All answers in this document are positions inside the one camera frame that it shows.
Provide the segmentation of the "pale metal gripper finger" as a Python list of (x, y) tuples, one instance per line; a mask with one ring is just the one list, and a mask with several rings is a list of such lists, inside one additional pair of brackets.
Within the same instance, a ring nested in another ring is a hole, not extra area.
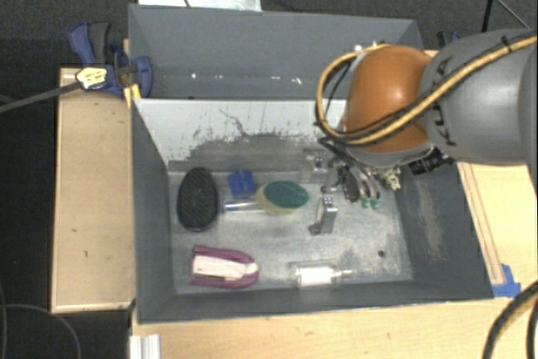
[(327, 166), (323, 151), (314, 149), (303, 150), (300, 164), (301, 182), (323, 183), (327, 176)]
[(308, 227), (311, 235), (331, 234), (335, 225), (338, 207), (331, 196), (323, 196), (319, 199), (316, 207), (314, 222)]

